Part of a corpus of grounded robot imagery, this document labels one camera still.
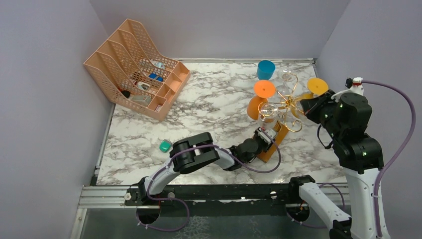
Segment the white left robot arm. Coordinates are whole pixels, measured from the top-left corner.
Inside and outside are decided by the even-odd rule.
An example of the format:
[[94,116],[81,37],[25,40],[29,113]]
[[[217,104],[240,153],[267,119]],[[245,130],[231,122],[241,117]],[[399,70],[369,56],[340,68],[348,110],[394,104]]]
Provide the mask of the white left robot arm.
[[135,200],[144,205],[151,204],[176,177],[210,164],[216,164],[225,171],[246,167],[260,153],[269,151],[275,144],[276,136],[274,130],[259,127],[252,138],[228,149],[215,145],[209,132],[181,139],[173,144],[170,158],[155,173],[138,182]]

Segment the gold wire glass rack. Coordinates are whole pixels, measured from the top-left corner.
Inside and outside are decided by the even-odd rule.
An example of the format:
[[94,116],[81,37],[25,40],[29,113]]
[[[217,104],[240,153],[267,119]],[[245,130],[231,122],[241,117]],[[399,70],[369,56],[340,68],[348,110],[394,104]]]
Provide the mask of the gold wire glass rack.
[[278,121],[283,124],[288,129],[288,131],[291,132],[299,132],[303,128],[302,119],[294,117],[291,113],[291,108],[294,107],[294,98],[297,97],[294,95],[294,92],[299,84],[299,78],[296,73],[295,75],[296,80],[288,83],[288,86],[291,90],[290,94],[283,96],[276,90],[279,100],[277,102],[271,102],[279,107]]

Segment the clear tumbler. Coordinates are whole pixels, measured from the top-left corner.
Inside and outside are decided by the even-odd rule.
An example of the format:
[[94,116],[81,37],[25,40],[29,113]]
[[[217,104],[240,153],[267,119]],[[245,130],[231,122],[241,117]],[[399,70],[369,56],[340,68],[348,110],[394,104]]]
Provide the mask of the clear tumbler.
[[263,129],[272,129],[278,121],[279,107],[270,102],[261,103],[258,107],[259,126]]

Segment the blue plastic wine glass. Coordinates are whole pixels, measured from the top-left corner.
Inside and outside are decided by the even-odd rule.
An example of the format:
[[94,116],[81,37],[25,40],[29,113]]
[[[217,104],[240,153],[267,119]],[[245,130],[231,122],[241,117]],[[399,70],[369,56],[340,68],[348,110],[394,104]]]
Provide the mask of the blue plastic wine glass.
[[270,80],[276,69],[275,64],[269,60],[262,60],[257,65],[257,78],[259,80]]

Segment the peach plastic file organizer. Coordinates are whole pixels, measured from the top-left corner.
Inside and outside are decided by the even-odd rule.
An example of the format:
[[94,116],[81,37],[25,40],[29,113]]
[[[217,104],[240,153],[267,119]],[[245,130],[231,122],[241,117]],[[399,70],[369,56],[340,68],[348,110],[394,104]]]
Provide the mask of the peach plastic file organizer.
[[[162,55],[139,21],[126,19],[84,62],[84,66],[113,103],[163,121],[191,76],[181,62]],[[164,82],[148,76],[155,73]],[[148,107],[131,100],[148,95]]]

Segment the yellow plastic wine glass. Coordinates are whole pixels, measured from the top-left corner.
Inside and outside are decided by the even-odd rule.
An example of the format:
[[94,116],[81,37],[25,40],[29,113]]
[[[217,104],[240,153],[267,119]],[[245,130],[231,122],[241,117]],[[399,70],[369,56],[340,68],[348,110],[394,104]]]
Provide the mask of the yellow plastic wine glass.
[[325,93],[329,87],[326,81],[320,78],[310,78],[307,82],[307,91],[294,98],[294,107],[291,108],[291,113],[294,117],[305,120],[304,110],[300,105],[300,100],[312,99]]

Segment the green small box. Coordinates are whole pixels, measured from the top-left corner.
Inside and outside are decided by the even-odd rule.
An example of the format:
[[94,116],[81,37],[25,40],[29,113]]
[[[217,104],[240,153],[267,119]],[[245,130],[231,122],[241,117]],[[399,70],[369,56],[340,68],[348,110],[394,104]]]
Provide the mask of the green small box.
[[161,152],[168,152],[171,148],[172,148],[172,143],[168,140],[163,140],[161,141],[160,145],[159,145],[159,149]]

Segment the blue item in organizer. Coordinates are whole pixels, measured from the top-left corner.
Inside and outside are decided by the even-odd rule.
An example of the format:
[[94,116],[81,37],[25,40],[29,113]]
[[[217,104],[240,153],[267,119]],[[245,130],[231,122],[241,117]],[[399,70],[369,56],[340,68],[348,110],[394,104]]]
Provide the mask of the blue item in organizer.
[[155,73],[151,73],[148,77],[151,79],[157,80],[159,82],[164,82],[164,79]]

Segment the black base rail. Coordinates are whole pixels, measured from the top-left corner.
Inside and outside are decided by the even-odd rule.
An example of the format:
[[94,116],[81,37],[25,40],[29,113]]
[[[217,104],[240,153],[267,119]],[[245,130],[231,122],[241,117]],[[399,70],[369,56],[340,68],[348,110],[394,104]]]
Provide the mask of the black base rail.
[[296,188],[281,184],[169,185],[155,200],[147,199],[131,186],[124,196],[125,206],[135,206],[143,213],[184,216],[183,204],[165,198],[183,200],[192,216],[285,215],[286,207],[302,202]]

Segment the clear wine glass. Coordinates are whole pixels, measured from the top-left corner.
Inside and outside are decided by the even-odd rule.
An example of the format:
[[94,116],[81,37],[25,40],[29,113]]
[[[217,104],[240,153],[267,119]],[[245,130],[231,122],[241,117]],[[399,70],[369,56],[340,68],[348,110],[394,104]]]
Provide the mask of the clear wine glass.
[[289,95],[291,90],[288,86],[289,82],[296,80],[296,75],[288,68],[283,68],[278,70],[277,79],[279,80],[279,85],[276,87],[278,93],[283,96]]

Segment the orange plastic wine glass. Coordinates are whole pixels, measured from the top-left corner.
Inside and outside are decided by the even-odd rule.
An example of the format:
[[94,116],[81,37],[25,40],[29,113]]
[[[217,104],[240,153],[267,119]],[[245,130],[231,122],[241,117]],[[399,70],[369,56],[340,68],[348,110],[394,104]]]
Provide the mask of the orange plastic wine glass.
[[255,96],[250,100],[246,112],[253,119],[258,119],[259,105],[268,102],[268,98],[276,93],[276,88],[269,80],[259,80],[253,86]]

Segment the wooden rack base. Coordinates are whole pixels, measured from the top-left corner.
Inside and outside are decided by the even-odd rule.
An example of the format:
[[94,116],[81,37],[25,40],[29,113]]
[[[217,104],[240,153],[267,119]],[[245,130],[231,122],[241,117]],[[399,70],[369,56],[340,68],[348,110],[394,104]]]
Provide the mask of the wooden rack base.
[[280,143],[283,141],[283,139],[289,132],[288,129],[279,121],[273,127],[273,130],[277,133],[274,138],[275,145],[271,145],[271,147],[266,152],[262,152],[257,155],[257,158],[263,161],[264,163],[267,163],[270,160],[272,155],[276,152],[276,146],[280,145]]

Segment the grey box in organizer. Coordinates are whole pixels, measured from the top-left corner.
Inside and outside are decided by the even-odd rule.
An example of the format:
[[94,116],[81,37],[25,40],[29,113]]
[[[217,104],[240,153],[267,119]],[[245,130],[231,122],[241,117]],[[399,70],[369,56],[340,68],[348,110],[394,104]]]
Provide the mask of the grey box in organizer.
[[152,101],[152,97],[148,95],[135,95],[131,98],[131,100],[139,105],[148,107]]

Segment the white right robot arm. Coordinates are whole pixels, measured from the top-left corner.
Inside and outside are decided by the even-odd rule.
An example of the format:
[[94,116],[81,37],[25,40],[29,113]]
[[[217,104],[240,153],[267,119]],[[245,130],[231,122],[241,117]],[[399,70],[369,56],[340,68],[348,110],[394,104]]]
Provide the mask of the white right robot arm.
[[313,99],[302,99],[305,116],[324,128],[332,139],[331,148],[343,168],[351,213],[342,211],[309,176],[294,177],[287,189],[295,203],[307,202],[323,220],[332,239],[388,239],[380,183],[384,166],[382,147],[366,132],[372,114],[367,99],[357,93],[332,98],[329,90]]

